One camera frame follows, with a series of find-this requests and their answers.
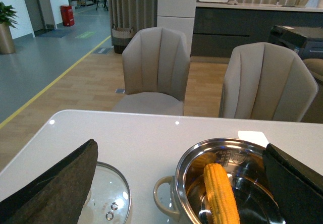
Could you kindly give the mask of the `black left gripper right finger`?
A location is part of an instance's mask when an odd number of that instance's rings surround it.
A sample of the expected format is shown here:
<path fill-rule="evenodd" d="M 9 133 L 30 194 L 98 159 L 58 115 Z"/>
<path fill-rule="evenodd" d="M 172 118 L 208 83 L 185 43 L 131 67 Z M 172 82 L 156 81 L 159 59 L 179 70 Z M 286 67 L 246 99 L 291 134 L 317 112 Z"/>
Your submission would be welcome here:
<path fill-rule="evenodd" d="M 286 223 L 322 223 L 322 175 L 273 144 L 263 154 L 270 191 Z"/>

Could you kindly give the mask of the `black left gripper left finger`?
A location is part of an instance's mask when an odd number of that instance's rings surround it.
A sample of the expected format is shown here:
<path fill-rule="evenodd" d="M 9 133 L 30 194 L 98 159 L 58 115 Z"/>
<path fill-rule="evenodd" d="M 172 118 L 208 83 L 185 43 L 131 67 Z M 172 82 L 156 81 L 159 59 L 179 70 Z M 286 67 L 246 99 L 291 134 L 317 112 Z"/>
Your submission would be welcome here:
<path fill-rule="evenodd" d="M 1 223 L 77 223 L 97 158 L 98 145 L 90 139 L 1 201 Z"/>

